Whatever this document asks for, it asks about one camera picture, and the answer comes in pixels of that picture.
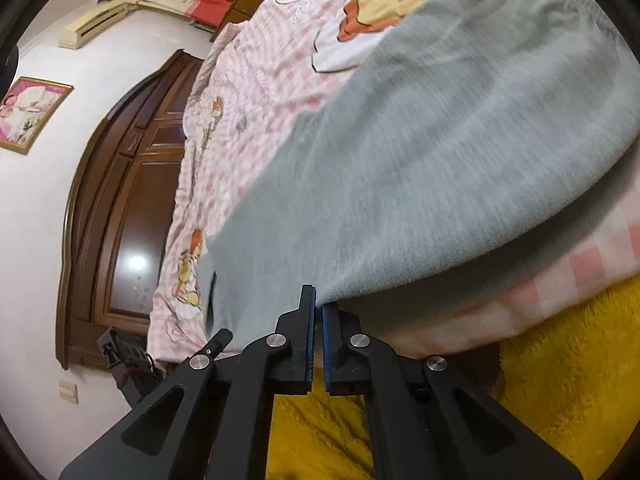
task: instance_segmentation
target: pink checkered bedsheet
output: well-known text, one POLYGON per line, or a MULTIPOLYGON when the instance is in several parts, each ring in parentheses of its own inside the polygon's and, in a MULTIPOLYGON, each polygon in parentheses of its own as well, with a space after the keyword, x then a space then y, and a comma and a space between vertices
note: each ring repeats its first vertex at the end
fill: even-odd
MULTIPOLYGON (((266 0, 249 22, 227 25, 203 63, 185 112, 185 155, 151 313, 148 351, 156 360, 178 362, 204 345, 197 278, 202 240, 220 230, 297 114, 321 107, 353 73, 354 67, 317 72, 313 63, 319 50, 342 48, 316 39, 347 1, 266 0)), ((363 45, 360 57, 369 47, 363 45)), ((494 300, 386 340, 410 356, 487 344, 637 274, 639 264, 640 168, 593 233, 548 269, 494 300)))

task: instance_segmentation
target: pink picture frame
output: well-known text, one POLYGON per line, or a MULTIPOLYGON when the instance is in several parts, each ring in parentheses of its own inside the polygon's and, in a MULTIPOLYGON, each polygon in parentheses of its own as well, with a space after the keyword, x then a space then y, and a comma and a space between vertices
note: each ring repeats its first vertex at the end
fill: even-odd
POLYGON ((0 147, 26 155, 49 118, 74 88, 20 77, 0 101, 0 147))

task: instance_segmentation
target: wall socket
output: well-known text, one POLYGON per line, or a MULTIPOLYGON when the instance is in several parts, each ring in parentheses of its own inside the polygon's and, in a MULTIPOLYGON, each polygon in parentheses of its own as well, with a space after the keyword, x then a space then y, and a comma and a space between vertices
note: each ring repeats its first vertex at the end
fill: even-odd
POLYGON ((67 400, 73 404, 78 403, 78 386, 75 384, 60 379, 58 381, 58 393, 60 394, 60 399, 67 400))

